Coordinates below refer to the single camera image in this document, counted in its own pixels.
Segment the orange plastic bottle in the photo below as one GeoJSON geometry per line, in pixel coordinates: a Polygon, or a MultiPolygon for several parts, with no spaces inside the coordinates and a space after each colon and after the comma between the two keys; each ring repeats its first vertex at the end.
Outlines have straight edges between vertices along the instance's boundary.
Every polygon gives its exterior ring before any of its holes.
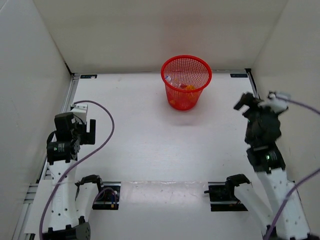
{"type": "Polygon", "coordinates": [[[196,88],[193,86],[193,85],[187,85],[186,87],[185,87],[185,90],[186,91],[193,91],[193,90],[195,90],[196,88]]]}

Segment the clear bottle blue cap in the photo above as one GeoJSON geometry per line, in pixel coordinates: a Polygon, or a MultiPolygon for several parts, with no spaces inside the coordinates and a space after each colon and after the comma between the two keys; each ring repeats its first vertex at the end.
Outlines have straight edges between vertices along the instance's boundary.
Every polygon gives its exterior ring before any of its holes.
{"type": "Polygon", "coordinates": [[[166,75],[164,79],[168,84],[175,88],[185,89],[187,87],[187,85],[179,82],[177,79],[173,79],[170,75],[166,75]]]}

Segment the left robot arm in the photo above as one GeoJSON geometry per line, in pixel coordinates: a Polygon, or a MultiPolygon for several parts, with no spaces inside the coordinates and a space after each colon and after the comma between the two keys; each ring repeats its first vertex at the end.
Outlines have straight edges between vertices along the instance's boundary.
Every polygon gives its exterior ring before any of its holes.
{"type": "Polygon", "coordinates": [[[55,131],[46,144],[52,192],[39,224],[42,240],[89,240],[89,215],[94,200],[105,194],[99,175],[76,180],[78,153],[82,145],[94,145],[96,120],[87,111],[71,110],[54,117],[55,131]]]}

